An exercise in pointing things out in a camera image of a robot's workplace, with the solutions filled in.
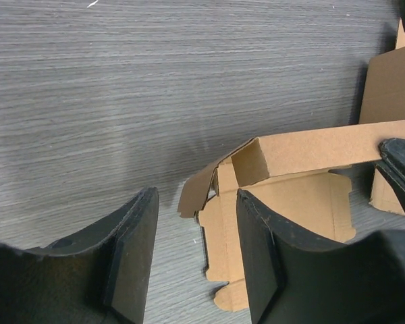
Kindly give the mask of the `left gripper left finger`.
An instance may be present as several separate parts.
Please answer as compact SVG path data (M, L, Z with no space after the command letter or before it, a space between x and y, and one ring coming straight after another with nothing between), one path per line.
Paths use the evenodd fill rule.
M159 193L40 248L0 242L0 323L142 323Z

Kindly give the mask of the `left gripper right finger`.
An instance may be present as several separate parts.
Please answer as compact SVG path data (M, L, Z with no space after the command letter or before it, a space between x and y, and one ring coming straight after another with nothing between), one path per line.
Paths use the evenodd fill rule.
M246 190L237 219L253 323L405 323L405 230L342 244Z

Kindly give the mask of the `small cardboard box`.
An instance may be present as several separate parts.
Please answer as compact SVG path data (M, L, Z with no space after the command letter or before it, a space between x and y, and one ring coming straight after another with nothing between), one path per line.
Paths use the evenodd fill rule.
M216 306L248 307L236 216L239 189L316 234L347 242L356 234L352 185L336 170L378 160L377 146L386 138L405 139L405 120L260 136L189 178L178 212L197 217L205 231L207 279L225 283Z

